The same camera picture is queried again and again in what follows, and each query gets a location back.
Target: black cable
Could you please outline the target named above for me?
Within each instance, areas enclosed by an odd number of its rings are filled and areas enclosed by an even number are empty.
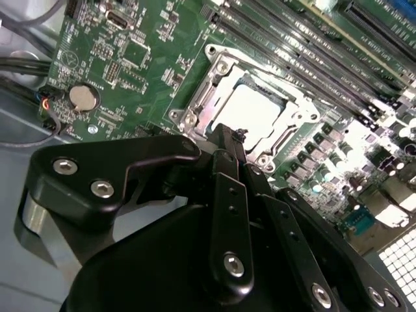
[[[20,73],[22,75],[33,75],[39,77],[46,77],[49,73],[47,68],[30,68],[24,66],[13,66],[13,65],[1,65],[0,71],[11,72],[11,73]]]
[[[0,65],[49,68],[51,65],[51,62],[48,60],[33,60],[29,58],[19,58],[19,57],[0,57]]]
[[[13,142],[0,142],[0,148],[32,148],[35,146],[43,145],[46,142],[54,139],[60,132],[62,125],[59,121],[58,116],[52,111],[51,108],[46,110],[47,114],[52,118],[55,123],[55,128],[50,135],[47,137],[36,141],[36,142],[29,142],[29,143],[13,143]]]
[[[39,101],[36,99],[36,92],[22,86],[21,84],[9,79],[3,75],[0,75],[0,89],[24,100],[35,107],[39,107]]]
[[[45,23],[48,19],[50,19],[52,16],[54,16],[61,7],[63,7],[66,3],[66,0],[57,0],[55,4],[44,14],[41,16],[30,19],[28,21],[20,21],[18,22],[19,25],[22,27],[33,27],[33,26],[39,26],[43,23]]]

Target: dimm slot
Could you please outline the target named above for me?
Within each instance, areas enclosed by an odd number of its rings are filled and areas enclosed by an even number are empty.
[[[349,67],[345,66],[342,62],[338,61],[335,57],[332,57],[325,50],[323,50],[323,48],[321,48],[319,45],[313,44],[311,40],[305,36],[305,34],[298,32],[298,29],[296,27],[293,27],[292,25],[285,22],[284,19],[281,19],[279,16],[272,13],[260,1],[251,0],[251,1],[243,1],[243,3],[246,3],[248,7],[254,9],[255,11],[257,11],[258,14],[261,14],[263,17],[268,16],[269,17],[268,21],[270,22],[270,24],[273,26],[277,26],[280,30],[284,31],[288,36],[291,36],[291,33],[293,32],[299,34],[299,36],[293,37],[293,38],[297,39],[298,41],[301,41],[301,43],[303,43],[303,45],[308,50],[316,54],[320,59],[322,59],[326,64],[331,66],[333,69],[335,69],[339,73],[342,73],[342,75],[346,79],[348,79],[349,81],[352,81],[355,85],[360,87],[360,89],[366,92],[369,96],[372,96],[374,98],[379,98],[379,94],[380,94],[379,91],[375,89],[373,86],[371,86],[368,82],[366,82],[366,80],[364,80],[358,73],[352,71]]]
[[[264,26],[258,24],[249,16],[244,15],[242,12],[239,12],[233,7],[226,8],[226,12],[235,20],[242,20],[247,25],[252,28],[253,33],[260,34],[263,38],[267,38],[269,42],[273,43],[275,46],[280,47],[284,52],[288,54],[292,59],[299,62],[303,65],[307,70],[313,72],[317,77],[320,78],[321,81],[329,85],[333,85],[335,88],[338,89],[340,93],[343,93],[345,98],[350,98],[354,101],[357,106],[360,106],[364,109],[368,107],[372,107],[373,111],[376,111],[377,114],[381,113],[378,107],[374,107],[372,103],[368,103],[367,99],[361,94],[356,94],[355,92],[349,90],[342,82],[338,81],[337,79],[331,79],[327,76],[326,72],[320,69],[317,65],[312,63],[310,60],[301,57],[299,53],[297,53],[294,49],[289,47],[284,40],[278,38],[273,32],[268,29],[265,29]]]
[[[362,70],[367,75],[371,75],[371,77],[374,80],[376,80],[378,84],[381,85],[384,89],[390,89],[391,93],[395,93],[397,91],[397,87],[392,88],[390,84],[385,83],[383,78],[380,77],[376,71],[374,71],[370,66],[362,62],[355,54],[349,52],[344,47],[335,44],[333,40],[329,40],[328,36],[326,36],[326,34],[322,30],[320,30],[317,26],[313,24],[313,22],[310,20],[310,17],[306,13],[300,15],[299,13],[297,13],[297,11],[293,10],[293,8],[286,5],[285,3],[282,3],[281,0],[274,1],[274,5],[276,5],[282,12],[284,12],[284,14],[288,15],[292,20],[297,21],[298,23],[301,23],[304,27],[308,28],[310,32],[312,32],[316,37],[321,38],[322,41],[325,42],[325,44],[331,46],[331,48],[338,54],[343,55],[346,58],[349,58],[352,62],[360,63],[360,67],[362,68]],[[273,9],[270,8],[270,6],[263,5],[263,7],[271,12],[273,11]],[[316,40],[312,37],[310,38],[310,40],[314,42],[316,46],[318,45],[316,43]]]
[[[405,63],[404,65],[415,71],[415,51],[410,51],[406,47],[406,43],[375,17],[371,16],[364,8],[352,1],[348,5],[341,7],[340,14],[375,37],[392,54],[397,55],[399,60]]]
[[[277,56],[275,56],[270,50],[267,51],[265,46],[261,46],[255,43],[250,37],[247,37],[245,34],[242,34],[237,28],[235,28],[228,20],[219,19],[216,21],[216,24],[225,30],[230,36],[244,42],[247,46],[250,46],[253,50],[258,51],[260,54],[264,55],[265,58],[271,60],[275,64],[277,64],[280,68],[283,68],[290,72],[290,74],[298,80],[300,83],[305,85],[305,87],[318,96],[320,99],[327,101],[328,103],[333,103],[335,106],[342,107],[345,111],[348,111],[350,114],[354,116],[361,116],[359,110],[353,110],[348,105],[342,103],[342,101],[335,97],[332,93],[323,90],[321,87],[315,85],[312,80],[305,76],[304,73],[297,70],[297,68],[292,67],[290,63],[286,60],[283,60]]]

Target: silver screw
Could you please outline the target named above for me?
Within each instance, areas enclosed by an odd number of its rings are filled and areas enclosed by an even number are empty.
[[[109,182],[95,181],[91,184],[91,192],[100,198],[110,198],[114,194],[114,188]]]
[[[58,159],[53,163],[53,169],[58,174],[70,176],[78,171],[78,166],[69,159]]]
[[[385,296],[387,297],[387,299],[389,299],[389,301],[395,306],[395,307],[399,307],[400,304],[397,300],[397,298],[391,293],[389,292],[387,289],[384,291]]]
[[[296,196],[296,194],[294,192],[292,192],[291,190],[287,191],[287,194],[289,195],[290,198],[292,198],[293,200],[298,200],[298,197]]]
[[[192,115],[188,115],[188,116],[185,118],[185,123],[186,123],[187,125],[193,125],[193,124],[195,124],[195,117],[193,117]]]
[[[261,170],[259,169],[259,167],[256,166],[252,166],[252,170],[255,174],[257,174],[258,176],[261,175]]]
[[[221,75],[225,75],[228,72],[228,69],[228,64],[223,60],[219,61],[216,65],[216,70]]]
[[[244,274],[244,265],[236,255],[226,255],[224,258],[224,266],[236,278],[240,278]]]
[[[170,112],[170,117],[172,117],[173,119],[177,118],[177,112]]]
[[[88,125],[88,133],[94,135],[98,132],[98,127],[96,125]]]
[[[312,293],[315,299],[325,309],[329,309],[332,306],[331,297],[321,285],[316,283],[312,284]]]
[[[380,307],[384,306],[383,297],[380,296],[378,292],[372,287],[369,287],[369,295],[372,301],[376,302]]]

